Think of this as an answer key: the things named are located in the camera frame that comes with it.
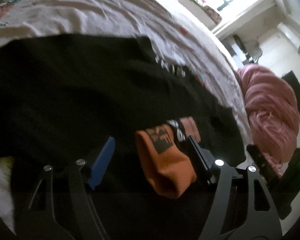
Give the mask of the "black long sleeve sweater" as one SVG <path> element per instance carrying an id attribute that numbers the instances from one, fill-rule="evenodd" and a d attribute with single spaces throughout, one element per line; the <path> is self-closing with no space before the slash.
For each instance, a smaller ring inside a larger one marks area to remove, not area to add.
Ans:
<path id="1" fill-rule="evenodd" d="M 149 38 L 63 34 L 0 48 L 0 157 L 14 166 L 78 158 L 113 137 L 92 193 L 108 239 L 197 239 L 215 190 L 193 171 L 181 135 L 237 166 L 232 109 L 187 67 L 163 67 Z"/>

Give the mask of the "pink rumpled blanket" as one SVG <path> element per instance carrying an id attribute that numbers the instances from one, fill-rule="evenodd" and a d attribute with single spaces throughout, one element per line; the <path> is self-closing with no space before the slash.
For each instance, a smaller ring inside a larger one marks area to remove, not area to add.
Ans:
<path id="1" fill-rule="evenodd" d="M 300 114 L 292 87 L 271 70 L 248 64 L 237 70 L 254 145 L 275 174 L 297 148 Z"/>

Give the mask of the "black monitor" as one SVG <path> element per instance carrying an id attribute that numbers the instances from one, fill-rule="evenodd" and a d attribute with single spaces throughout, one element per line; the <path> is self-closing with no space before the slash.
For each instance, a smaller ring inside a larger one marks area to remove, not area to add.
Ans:
<path id="1" fill-rule="evenodd" d="M 298 111 L 300 113 L 300 83 L 298 81 L 298 78 L 296 77 L 294 72 L 291 70 L 290 72 L 283 75 L 282 79 L 284 79 L 290 85 L 292 90 L 294 91 L 295 97 L 297 100 Z"/>

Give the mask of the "white side desk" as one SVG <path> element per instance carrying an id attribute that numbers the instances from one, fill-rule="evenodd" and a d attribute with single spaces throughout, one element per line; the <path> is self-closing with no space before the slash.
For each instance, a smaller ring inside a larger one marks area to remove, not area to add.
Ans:
<path id="1" fill-rule="evenodd" d="M 257 40 L 243 42 L 238 35 L 230 35 L 225 40 L 225 44 L 230 49 L 232 57 L 237 56 L 243 65 L 255 63 L 258 64 L 263 51 Z"/>

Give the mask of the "white air conditioner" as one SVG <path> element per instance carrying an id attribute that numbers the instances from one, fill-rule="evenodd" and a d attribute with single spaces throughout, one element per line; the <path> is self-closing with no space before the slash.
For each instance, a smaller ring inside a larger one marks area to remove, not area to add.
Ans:
<path id="1" fill-rule="evenodd" d="M 300 38 L 298 37 L 298 35 L 296 35 L 293 29 L 285 25 L 283 22 L 280 22 L 277 25 L 277 29 L 281 31 L 281 33 L 287 38 L 287 40 L 293 45 L 293 47 L 300 55 Z"/>

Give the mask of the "strawberry print bed quilt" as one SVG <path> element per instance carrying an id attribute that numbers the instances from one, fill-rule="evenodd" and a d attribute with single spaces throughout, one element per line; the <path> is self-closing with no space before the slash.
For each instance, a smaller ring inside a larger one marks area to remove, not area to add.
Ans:
<path id="1" fill-rule="evenodd" d="M 232 109 L 245 144 L 251 133 L 226 48 L 175 0 L 0 0 L 0 47 L 57 34 L 147 36 L 163 67 L 184 64 Z"/>

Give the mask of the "items on window sill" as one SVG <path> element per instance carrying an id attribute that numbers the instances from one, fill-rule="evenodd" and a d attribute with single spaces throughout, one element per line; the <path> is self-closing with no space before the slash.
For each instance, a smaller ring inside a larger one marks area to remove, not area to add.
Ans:
<path id="1" fill-rule="evenodd" d="M 213 8 L 211 8 L 208 5 L 203 6 L 203 11 L 215 22 L 215 24 L 220 24 L 222 21 L 222 16 L 215 11 Z"/>

